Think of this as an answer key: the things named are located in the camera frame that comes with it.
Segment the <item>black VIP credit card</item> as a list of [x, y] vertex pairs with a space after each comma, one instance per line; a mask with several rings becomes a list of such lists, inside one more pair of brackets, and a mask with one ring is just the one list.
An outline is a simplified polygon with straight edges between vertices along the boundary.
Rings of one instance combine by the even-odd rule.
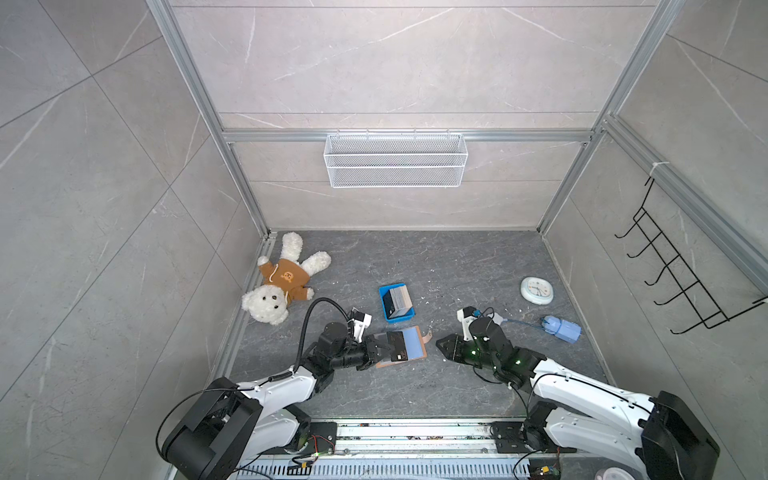
[[407, 345], [403, 331], [388, 332], [387, 343], [391, 362], [402, 362], [408, 360]]

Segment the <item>tan leather card holder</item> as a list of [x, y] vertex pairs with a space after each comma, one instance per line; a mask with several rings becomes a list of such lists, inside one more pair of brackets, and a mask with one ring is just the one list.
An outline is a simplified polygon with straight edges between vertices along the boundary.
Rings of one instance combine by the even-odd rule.
[[432, 331], [429, 330], [426, 334], [423, 334], [421, 332], [421, 329], [418, 326], [408, 327], [405, 329], [400, 330], [393, 330], [393, 331], [403, 331], [405, 335], [405, 341], [407, 345], [407, 353], [408, 353], [408, 360], [402, 361], [402, 362], [391, 362], [390, 359], [385, 359], [377, 364], [375, 364], [376, 368], [383, 368], [388, 366], [395, 366], [395, 365], [402, 365], [407, 362], [412, 362], [416, 360], [421, 360], [427, 357], [427, 344], [432, 339]]

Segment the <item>blue card box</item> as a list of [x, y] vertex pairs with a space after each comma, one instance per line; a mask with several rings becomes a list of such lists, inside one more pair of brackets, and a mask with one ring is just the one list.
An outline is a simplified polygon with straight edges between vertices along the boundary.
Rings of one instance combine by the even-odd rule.
[[415, 316], [413, 301], [405, 283], [380, 287], [379, 296], [388, 323], [408, 321]]

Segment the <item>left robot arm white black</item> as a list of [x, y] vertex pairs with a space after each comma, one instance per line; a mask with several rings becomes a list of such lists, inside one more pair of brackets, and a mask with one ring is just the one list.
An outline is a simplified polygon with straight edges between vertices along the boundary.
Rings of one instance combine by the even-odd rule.
[[243, 457], [279, 447], [300, 450], [310, 418], [300, 404], [322, 392], [337, 370], [366, 370], [407, 358], [400, 331], [366, 333], [366, 316], [343, 311], [312, 345], [301, 343], [294, 364], [265, 379], [235, 383], [226, 377], [191, 394], [193, 405], [155, 448], [188, 479], [228, 479]]

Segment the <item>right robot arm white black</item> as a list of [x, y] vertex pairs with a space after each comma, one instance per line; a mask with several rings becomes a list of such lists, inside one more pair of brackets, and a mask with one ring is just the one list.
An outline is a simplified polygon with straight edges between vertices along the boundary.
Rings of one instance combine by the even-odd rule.
[[720, 447], [688, 405], [620, 389], [574, 372], [536, 351], [513, 345], [502, 328], [470, 309], [462, 331], [437, 341], [444, 357], [487, 369], [516, 394], [529, 393], [513, 439], [529, 452], [584, 450], [641, 473], [646, 479], [711, 479]]

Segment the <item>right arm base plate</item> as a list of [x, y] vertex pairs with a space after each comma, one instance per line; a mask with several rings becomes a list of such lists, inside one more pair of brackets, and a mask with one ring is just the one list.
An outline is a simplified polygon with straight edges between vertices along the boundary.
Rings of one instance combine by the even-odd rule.
[[542, 427], [523, 421], [496, 421], [490, 424], [490, 434], [500, 454], [529, 453], [577, 453], [578, 450], [557, 445]]

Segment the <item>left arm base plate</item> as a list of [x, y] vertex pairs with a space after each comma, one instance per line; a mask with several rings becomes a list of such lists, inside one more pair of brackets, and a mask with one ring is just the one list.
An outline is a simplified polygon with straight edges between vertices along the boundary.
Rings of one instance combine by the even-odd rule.
[[275, 446], [263, 451], [265, 455], [309, 455], [331, 452], [335, 449], [339, 424], [332, 421], [302, 423], [285, 446]]

